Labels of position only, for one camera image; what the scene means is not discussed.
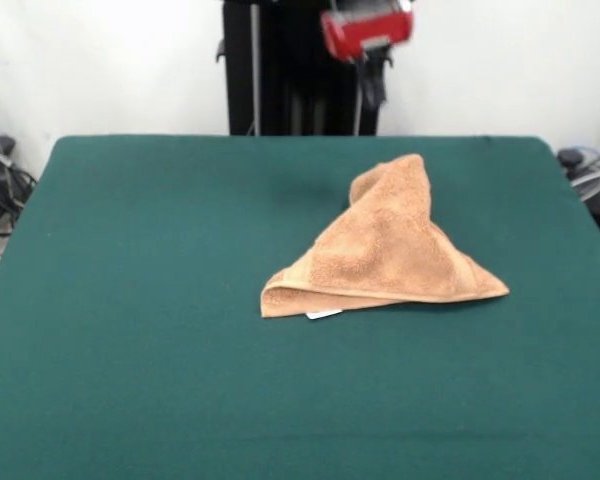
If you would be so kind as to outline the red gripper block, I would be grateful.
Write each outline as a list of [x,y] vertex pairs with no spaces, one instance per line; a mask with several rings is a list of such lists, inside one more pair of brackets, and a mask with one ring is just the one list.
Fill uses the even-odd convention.
[[[320,17],[327,51],[339,61],[357,60],[357,75],[365,108],[381,106],[386,100],[384,64],[388,48],[406,42],[413,29],[411,11],[390,11],[355,16],[324,11]],[[372,65],[367,52],[381,48],[375,58],[375,90]]]

